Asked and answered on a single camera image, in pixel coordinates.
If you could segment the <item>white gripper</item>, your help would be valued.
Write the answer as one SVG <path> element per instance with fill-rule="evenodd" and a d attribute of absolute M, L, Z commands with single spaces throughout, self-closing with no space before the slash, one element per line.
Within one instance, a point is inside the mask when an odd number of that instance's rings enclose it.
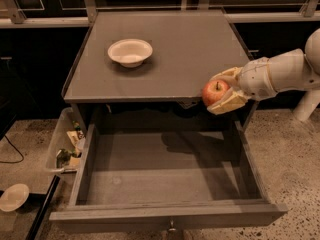
<path fill-rule="evenodd" d="M 220 115 L 243 107 L 249 97 L 256 101 L 261 101 L 275 97 L 277 95 L 271 81 L 269 59 L 262 57 L 250 61 L 243 68 L 233 67 L 224 70 L 211 77 L 211 80 L 223 80 L 231 87 L 218 102 L 207 107 L 207 110 Z"/>

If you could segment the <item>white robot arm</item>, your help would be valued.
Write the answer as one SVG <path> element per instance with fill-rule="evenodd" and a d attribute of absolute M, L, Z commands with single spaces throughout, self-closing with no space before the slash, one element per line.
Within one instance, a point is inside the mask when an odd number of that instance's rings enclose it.
<path fill-rule="evenodd" d="M 262 101 L 289 90 L 306 92 L 293 111 L 299 121 L 306 121 L 320 104 L 319 29 L 303 50 L 262 57 L 213 76 L 202 89 L 202 100 L 210 113 L 219 115 L 243 107 L 249 99 Z"/>

